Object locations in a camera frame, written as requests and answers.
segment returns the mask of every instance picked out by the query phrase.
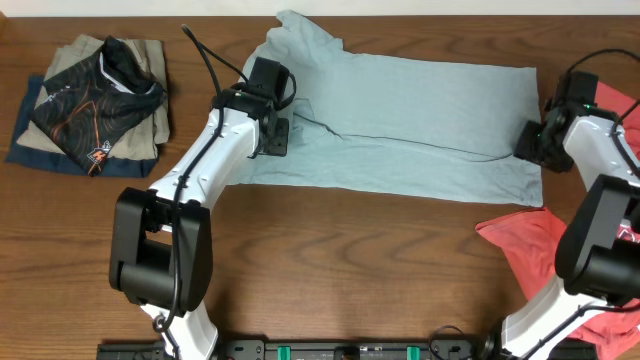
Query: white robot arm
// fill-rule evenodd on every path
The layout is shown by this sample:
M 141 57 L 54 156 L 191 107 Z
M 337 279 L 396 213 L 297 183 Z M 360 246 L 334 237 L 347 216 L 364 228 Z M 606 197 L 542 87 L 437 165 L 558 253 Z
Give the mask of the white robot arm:
M 638 163 L 617 115 L 597 109 L 597 83 L 580 72 L 561 79 L 546 122 L 529 123 L 516 148 L 516 156 L 555 171 L 575 163 L 589 194 L 558 247 L 557 274 L 494 334 L 503 357 L 546 360 L 582 324 L 640 295 L 632 279 L 640 260 L 621 250 L 637 253 L 637 246 L 616 239 L 623 219 L 638 227 Z M 571 316 L 579 309 L 592 310 Z M 493 351 L 487 358 L 499 358 Z
M 283 100 L 289 79 L 295 93 L 295 78 L 285 67 L 258 58 L 246 83 L 216 96 L 203 132 L 178 164 L 148 191 L 127 188 L 118 199 L 110 283 L 140 305 L 154 324 L 171 319 L 169 330 L 161 332 L 167 354 L 212 358 L 218 332 L 202 302 L 213 270 L 210 212 L 244 161 L 258 154 L 286 155 L 289 125 L 277 110 L 293 98 Z M 173 233 L 174 240 L 178 232 L 177 262 L 175 244 L 172 248 L 146 238 L 147 232 L 157 231 Z M 176 268 L 181 279 L 177 289 Z

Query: wood grain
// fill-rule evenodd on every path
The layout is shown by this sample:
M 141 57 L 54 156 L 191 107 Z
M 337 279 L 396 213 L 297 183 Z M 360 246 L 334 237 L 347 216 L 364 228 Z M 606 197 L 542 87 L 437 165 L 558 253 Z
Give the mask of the wood grain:
M 357 53 L 538 68 L 541 103 L 558 74 L 604 47 L 640 51 L 637 17 L 314 18 Z M 213 86 L 190 41 L 234 64 L 274 18 L 12 19 L 0 42 L 0 157 L 31 73 L 82 33 L 164 41 L 173 134 L 148 179 L 51 174 L 0 164 L 0 359 L 92 359 L 107 340 L 153 339 L 150 320 L 107 280 L 113 206 L 148 187 L 200 133 Z M 627 59 L 586 68 L 631 96 Z M 217 66 L 223 85 L 235 76 Z M 546 205 L 568 221 L 584 196 L 579 175 L 544 173 Z M 443 324 L 486 331 L 524 297 L 500 249 L 476 223 L 514 205 L 462 204 L 340 189 L 232 186 L 213 213 L 209 313 L 226 334 L 272 339 L 426 337 Z M 622 358 L 640 357 L 640 348 Z

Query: black cable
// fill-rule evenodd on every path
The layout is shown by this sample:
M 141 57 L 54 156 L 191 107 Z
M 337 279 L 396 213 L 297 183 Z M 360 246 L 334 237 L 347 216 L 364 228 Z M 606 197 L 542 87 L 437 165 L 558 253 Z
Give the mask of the black cable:
M 453 325 L 443 325 L 440 326 L 439 328 L 436 329 L 436 331 L 433 332 L 433 334 L 431 335 L 431 338 L 429 338 L 429 351 L 433 354 L 433 356 L 436 357 L 436 359 L 438 360 L 444 360 L 440 355 L 438 355 L 438 352 L 435 351 L 433 349 L 433 347 L 431 347 L 431 343 L 433 342 L 433 338 L 438 335 L 439 333 L 441 333 L 443 330 L 446 329 L 451 329 L 451 330 L 455 330 L 457 332 L 459 332 L 461 335 L 464 335 L 464 332 L 462 332 L 462 330 L 460 330 L 458 327 L 453 326 Z M 472 355 L 469 355 L 467 357 L 463 357 L 460 360 L 469 360 L 472 358 Z
M 625 111 L 622 116 L 616 116 L 615 120 L 613 121 L 613 125 L 611 125 L 611 131 L 609 131 L 611 140 L 613 140 L 613 144 L 615 145 L 616 149 L 618 149 L 620 156 L 622 156 L 622 159 L 627 164 L 627 166 L 629 166 L 629 169 L 631 170 L 633 175 L 635 175 L 638 179 L 640 179 L 640 169 L 638 169 L 638 166 L 633 161 L 627 150 L 624 148 L 624 146 L 622 146 L 622 142 L 620 141 L 620 133 L 618 132 L 618 126 L 622 125 L 624 119 L 629 116 L 629 114 L 631 114 L 636 107 L 638 107 L 639 103 L 640 100 L 636 100 L 636 102 L 631 105 L 631 107 L 627 111 Z
M 274 104 L 276 111 L 280 111 L 284 108 L 286 108 L 287 106 L 291 105 L 291 103 L 293 102 L 293 100 L 296 97 L 296 93 L 298 92 L 298 84 L 296 84 L 296 77 L 293 76 L 292 73 L 289 73 L 289 78 L 291 79 L 291 82 L 293 83 L 293 93 L 291 93 L 291 95 L 289 95 L 288 98 L 284 99 L 280 104 Z
M 214 58 L 216 58 L 216 60 L 220 61 L 221 63 L 227 65 L 227 67 L 229 67 L 231 70 L 235 71 L 238 75 L 240 75 L 240 77 L 242 78 L 242 80 L 244 80 L 244 82 L 246 82 L 246 83 L 249 82 L 249 79 L 247 78 L 247 76 L 245 74 L 243 74 L 242 71 L 240 71 L 240 69 L 238 69 L 237 67 L 233 66 L 227 60 L 221 58 L 220 55 L 218 55 L 218 54 L 214 53 L 213 51 L 209 50 L 209 48 L 206 47 L 203 43 L 198 41 L 198 44 L 200 44 L 200 46 L 202 46 L 202 49 L 204 51 L 206 51 L 207 53 L 209 53 L 209 55 L 213 56 Z
M 200 55 L 204 59 L 204 62 L 207 65 L 207 69 L 209 69 L 209 74 L 211 75 L 211 79 L 213 80 L 213 85 L 214 85 L 214 87 L 216 89 L 216 94 L 217 95 L 222 94 L 222 90 L 220 88 L 220 83 L 218 82 L 218 77 L 216 76 L 216 73 L 213 70 L 213 67 L 211 66 L 211 63 L 209 62 L 209 59 L 207 58 L 207 55 L 204 53 L 202 45 L 196 39 L 195 35 L 193 35 L 193 32 L 191 31 L 191 29 L 189 29 L 189 27 L 187 25 L 182 25 L 182 30 L 191 39 L 191 41 L 193 41 L 193 43 L 196 45 L 196 48 L 200 52 Z M 219 110 L 220 110 L 220 115 L 218 116 L 218 125 L 217 125 L 216 129 L 214 130 L 211 138 L 205 143 L 203 148 L 196 154 L 196 156 L 193 158 L 191 163 L 189 163 L 187 168 L 184 170 L 184 173 L 178 178 L 178 184 L 176 186 L 176 192 L 174 194 L 173 202 L 171 204 L 171 210 L 172 210 L 172 213 L 173 213 L 172 214 L 172 220 L 171 220 L 172 241 L 173 241 L 172 246 L 173 246 L 173 253 L 174 253 L 173 254 L 173 259 L 174 259 L 173 299 L 172 299 L 172 302 L 171 302 L 171 308 L 169 310 L 169 314 L 166 317 L 164 317 L 163 315 L 160 315 L 156 319 L 154 319 L 153 328 L 158 333 L 163 333 L 163 332 L 166 333 L 167 338 L 169 339 L 169 342 L 173 346 L 174 358 L 176 360 L 179 360 L 179 356 L 180 356 L 179 355 L 179 351 L 178 351 L 179 350 L 178 349 L 178 344 L 176 343 L 176 341 L 173 338 L 173 336 L 171 336 L 171 333 L 168 332 L 168 329 L 171 326 L 171 323 L 173 322 L 173 319 L 175 318 L 175 315 L 176 315 L 176 313 L 178 311 L 178 307 L 179 307 L 179 303 L 180 303 L 180 292 L 181 292 L 181 289 L 182 289 L 182 283 L 181 283 L 181 278 L 180 278 L 180 236 L 179 236 L 179 233 L 180 233 L 180 230 L 179 230 L 180 229 L 180 217 L 179 217 L 180 194 L 182 193 L 182 188 L 185 187 L 186 182 L 189 179 L 189 174 L 191 173 L 191 171 L 193 171 L 193 169 L 196 167 L 196 165 L 198 164 L 200 159 L 202 159 L 204 154 L 207 152 L 207 150 L 209 150 L 211 145 L 213 145 L 215 140 L 220 136 L 220 133 L 222 132 L 222 126 L 224 124 L 224 106 L 221 105 Z
M 630 57 L 632 57 L 632 58 L 636 59 L 636 61 L 640 61 L 640 56 L 638 56 L 637 54 L 635 54 L 635 53 L 633 53 L 633 52 L 631 52 L 631 51 L 629 51 L 629 50 L 625 50 L 625 49 L 615 49 L 615 48 L 612 48 L 612 49 L 602 49 L 602 50 L 594 51 L 594 52 L 592 52 L 591 54 L 589 54 L 589 55 L 587 55 L 587 56 L 583 57 L 582 59 L 580 59 L 580 60 L 578 60 L 578 61 L 576 61 L 573 65 L 571 65 L 571 66 L 569 67 L 569 69 L 567 69 L 567 72 L 566 72 L 566 73 L 567 73 L 567 74 L 569 74 L 569 73 L 570 73 L 570 72 L 572 72 L 572 71 L 573 71 L 573 69 L 575 69 L 578 65 L 582 64 L 583 62 L 585 62 L 585 61 L 587 61 L 587 60 L 589 60 L 589 59 L 591 59 L 591 58 L 593 58 L 593 57 L 596 57 L 596 56 L 598 56 L 598 55 L 602 55 L 602 54 L 611 54 L 611 53 L 624 54 L 624 55 L 627 55 L 627 56 L 630 56 Z
M 640 311 L 640 304 L 632 307 L 628 307 L 628 308 L 610 308 L 606 306 L 594 306 L 594 305 L 587 305 L 587 306 L 578 308 L 576 312 L 574 312 L 565 321 L 563 321 L 560 325 L 558 325 L 558 327 L 556 327 L 551 333 L 549 333 L 549 335 L 545 336 L 542 340 L 540 340 L 538 344 L 533 348 L 531 348 L 531 350 L 529 350 L 522 358 L 520 358 L 520 360 L 529 360 L 546 343 L 551 341 L 551 339 L 553 339 L 554 337 L 558 336 L 558 334 L 560 334 L 562 330 L 567 328 L 567 326 L 571 325 L 579 317 L 584 316 L 584 314 L 587 311 L 604 311 L 604 312 L 611 312 L 611 313 L 617 313 L 617 314 L 626 314 L 626 313 Z

